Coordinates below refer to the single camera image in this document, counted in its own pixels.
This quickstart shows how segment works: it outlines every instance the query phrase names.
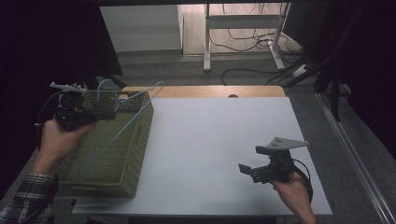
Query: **green plastic basket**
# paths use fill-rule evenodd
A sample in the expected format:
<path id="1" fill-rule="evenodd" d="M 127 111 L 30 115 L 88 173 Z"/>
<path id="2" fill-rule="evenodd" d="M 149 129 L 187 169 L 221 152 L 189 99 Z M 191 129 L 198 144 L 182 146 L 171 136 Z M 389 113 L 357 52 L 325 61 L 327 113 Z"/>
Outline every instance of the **green plastic basket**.
<path id="1" fill-rule="evenodd" d="M 123 97 L 137 92 L 119 91 Z M 95 129 L 81 141 L 80 147 L 67 157 L 58 171 L 58 195 L 69 197 L 128 197 L 133 198 L 140 175 L 149 129 L 154 113 L 149 103 L 136 119 L 106 150 L 124 125 L 149 101 L 147 93 L 121 104 L 114 120 L 100 120 Z M 101 91 L 99 103 L 96 91 L 85 96 L 84 107 L 102 110 L 114 110 L 117 105 L 113 91 Z M 78 168 L 89 167 L 89 163 L 100 155 L 96 164 L 83 175 Z"/>

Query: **person's left hand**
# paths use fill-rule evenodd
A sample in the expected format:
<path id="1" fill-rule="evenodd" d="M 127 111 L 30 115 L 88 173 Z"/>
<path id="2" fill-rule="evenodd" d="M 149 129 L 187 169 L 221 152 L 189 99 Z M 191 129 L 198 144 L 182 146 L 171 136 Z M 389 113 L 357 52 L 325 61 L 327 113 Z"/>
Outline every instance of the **person's left hand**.
<path id="1" fill-rule="evenodd" d="M 79 139 L 90 132 L 94 126 L 94 124 L 84 125 L 72 132 L 66 132 L 56 120 L 48 120 L 44 124 L 41 148 L 35 160 L 33 172 L 55 175 L 62 161 L 76 148 Z"/>

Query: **wall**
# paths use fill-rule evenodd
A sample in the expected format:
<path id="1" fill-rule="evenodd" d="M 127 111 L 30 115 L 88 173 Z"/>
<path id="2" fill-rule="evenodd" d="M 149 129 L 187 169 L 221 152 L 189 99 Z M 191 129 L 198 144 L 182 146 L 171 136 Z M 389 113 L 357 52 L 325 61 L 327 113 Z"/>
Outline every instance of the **wall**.
<path id="1" fill-rule="evenodd" d="M 116 52 L 181 49 L 178 6 L 101 7 Z"/>

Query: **white desk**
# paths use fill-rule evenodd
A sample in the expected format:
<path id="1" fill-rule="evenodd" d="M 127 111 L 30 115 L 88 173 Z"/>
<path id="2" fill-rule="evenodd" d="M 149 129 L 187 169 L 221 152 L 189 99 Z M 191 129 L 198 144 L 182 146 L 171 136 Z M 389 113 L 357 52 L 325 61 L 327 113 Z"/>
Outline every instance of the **white desk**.
<path id="1" fill-rule="evenodd" d="M 266 146 L 275 136 L 304 140 L 289 98 L 157 98 L 152 103 L 135 198 L 79 198 L 75 214 L 292 215 L 271 185 L 254 184 L 238 168 L 238 163 L 268 164 L 255 146 Z M 306 147 L 292 149 L 291 156 L 311 172 L 314 212 L 331 214 Z"/>

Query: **hand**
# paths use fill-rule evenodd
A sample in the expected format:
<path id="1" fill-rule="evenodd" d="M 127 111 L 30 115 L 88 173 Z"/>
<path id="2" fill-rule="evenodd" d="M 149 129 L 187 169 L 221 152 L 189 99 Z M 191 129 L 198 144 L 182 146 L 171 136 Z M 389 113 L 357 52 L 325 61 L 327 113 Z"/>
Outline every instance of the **hand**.
<path id="1" fill-rule="evenodd" d="M 55 175 L 62 161 L 78 145 L 79 139 L 94 128 L 84 125 L 72 132 L 65 132 L 54 119 L 44 124 L 41 148 L 33 166 L 34 173 Z"/>
<path id="2" fill-rule="evenodd" d="M 270 182 L 279 194 L 282 202 L 293 212 L 302 224 L 316 224 L 318 219 L 312 211 L 305 182 L 297 173 L 291 174 L 287 183 L 280 181 Z"/>

